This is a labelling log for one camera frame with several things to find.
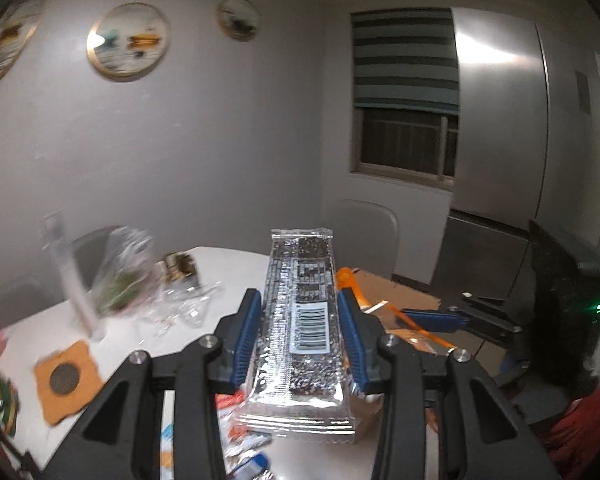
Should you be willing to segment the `silver black snack bar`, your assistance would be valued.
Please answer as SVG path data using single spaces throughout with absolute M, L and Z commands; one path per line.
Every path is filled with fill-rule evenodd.
M 275 437 L 351 442 L 332 231 L 274 230 L 239 421 Z

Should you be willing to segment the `red silver fish snack pouch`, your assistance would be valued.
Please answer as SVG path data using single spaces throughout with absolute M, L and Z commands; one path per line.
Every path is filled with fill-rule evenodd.
M 240 420 L 244 403 L 245 391 L 242 389 L 233 394 L 215 396 L 222 451 L 227 462 L 237 460 L 245 453 L 264 448 L 272 442 L 269 434 L 250 430 Z

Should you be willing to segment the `blue cracker package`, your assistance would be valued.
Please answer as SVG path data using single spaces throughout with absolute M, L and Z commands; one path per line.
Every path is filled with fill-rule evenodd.
M 166 425 L 160 434 L 160 479 L 173 479 L 173 426 Z

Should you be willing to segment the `brown blue chocolate bar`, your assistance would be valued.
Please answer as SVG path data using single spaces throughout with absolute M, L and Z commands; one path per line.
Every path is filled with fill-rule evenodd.
M 226 476 L 227 480 L 267 479 L 270 475 L 270 460 L 263 453 L 254 454 L 238 464 Z

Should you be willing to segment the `crumpled clear plastic wrap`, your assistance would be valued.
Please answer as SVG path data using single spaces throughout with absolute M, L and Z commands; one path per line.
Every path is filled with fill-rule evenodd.
M 199 328 L 204 324 L 212 301 L 222 295 L 223 283 L 199 287 L 180 284 L 162 284 L 151 301 L 136 311 L 135 317 L 150 325 L 155 336 L 164 336 L 178 324 Z

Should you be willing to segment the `gold foil cake tray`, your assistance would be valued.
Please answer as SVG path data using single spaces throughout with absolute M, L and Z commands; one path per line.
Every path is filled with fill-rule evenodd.
M 170 252 L 163 256 L 162 261 L 168 282 L 194 278 L 198 274 L 196 262 L 188 252 Z

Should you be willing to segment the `grey chair right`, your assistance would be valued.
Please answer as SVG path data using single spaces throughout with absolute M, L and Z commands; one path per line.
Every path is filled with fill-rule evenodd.
M 338 200 L 325 214 L 332 230 L 337 268 L 362 269 L 391 278 L 396 268 L 400 226 L 387 207 L 362 200 Z

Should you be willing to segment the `clear polka dot wrapper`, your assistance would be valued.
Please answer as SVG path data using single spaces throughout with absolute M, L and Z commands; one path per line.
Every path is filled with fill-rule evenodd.
M 151 300 L 160 284 L 156 263 L 155 237 L 148 231 L 130 226 L 114 229 L 91 290 L 97 313 L 115 315 Z

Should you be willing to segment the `grey chair behind vase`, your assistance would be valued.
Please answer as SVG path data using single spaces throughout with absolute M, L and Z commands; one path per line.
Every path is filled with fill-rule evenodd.
M 120 226 L 105 226 L 86 233 L 70 243 L 82 282 L 87 290 L 93 287 L 105 255 L 108 237 L 116 229 L 120 229 Z

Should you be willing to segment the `window with bars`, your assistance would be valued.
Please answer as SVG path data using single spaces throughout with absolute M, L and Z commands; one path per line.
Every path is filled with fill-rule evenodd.
M 450 190 L 460 120 L 454 115 L 357 108 L 350 171 Z

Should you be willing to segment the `orange cork coaster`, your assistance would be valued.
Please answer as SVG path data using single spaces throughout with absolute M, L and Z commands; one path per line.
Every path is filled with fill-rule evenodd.
M 56 426 L 78 414 L 95 399 L 104 384 L 84 340 L 38 361 L 33 371 L 48 426 Z

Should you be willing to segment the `stainless steel refrigerator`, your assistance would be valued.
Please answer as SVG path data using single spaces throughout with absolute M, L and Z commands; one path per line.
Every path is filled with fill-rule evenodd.
M 532 222 L 600 244 L 600 51 L 543 25 L 453 12 L 460 132 L 430 292 L 531 292 Z

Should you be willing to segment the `tall clear glass vase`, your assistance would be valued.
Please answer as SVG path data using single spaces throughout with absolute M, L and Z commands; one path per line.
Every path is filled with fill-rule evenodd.
M 65 298 L 76 312 L 84 333 L 91 340 L 103 340 L 105 327 L 84 287 L 76 258 L 66 237 L 64 219 L 60 212 L 53 212 L 43 219 L 43 238 L 44 246 L 56 266 Z

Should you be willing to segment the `grey chair left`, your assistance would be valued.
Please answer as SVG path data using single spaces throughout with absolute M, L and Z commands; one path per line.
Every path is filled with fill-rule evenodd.
M 55 300 L 33 275 L 14 278 L 0 286 L 0 329 L 53 307 Z

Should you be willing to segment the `striped window blind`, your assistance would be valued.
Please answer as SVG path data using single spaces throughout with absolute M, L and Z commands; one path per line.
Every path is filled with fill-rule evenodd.
M 351 15 L 353 103 L 456 116 L 460 69 L 449 8 Z

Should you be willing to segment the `round wall plate large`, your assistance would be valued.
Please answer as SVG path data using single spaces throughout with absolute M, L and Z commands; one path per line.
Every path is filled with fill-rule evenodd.
M 168 52 L 171 26 L 156 7 L 143 2 L 115 6 L 93 25 L 86 54 L 95 70 L 115 81 L 152 72 Z

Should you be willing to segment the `round wall plate small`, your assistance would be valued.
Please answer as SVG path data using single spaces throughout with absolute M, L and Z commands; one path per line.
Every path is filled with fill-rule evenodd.
M 228 38 L 240 42 L 253 40 L 261 25 L 260 11 L 249 0 L 222 0 L 216 6 L 216 19 Z

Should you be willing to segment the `round wall plate edge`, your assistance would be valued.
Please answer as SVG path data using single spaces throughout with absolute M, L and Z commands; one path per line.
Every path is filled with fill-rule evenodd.
M 46 0 L 12 0 L 0 17 L 0 80 L 38 29 Z

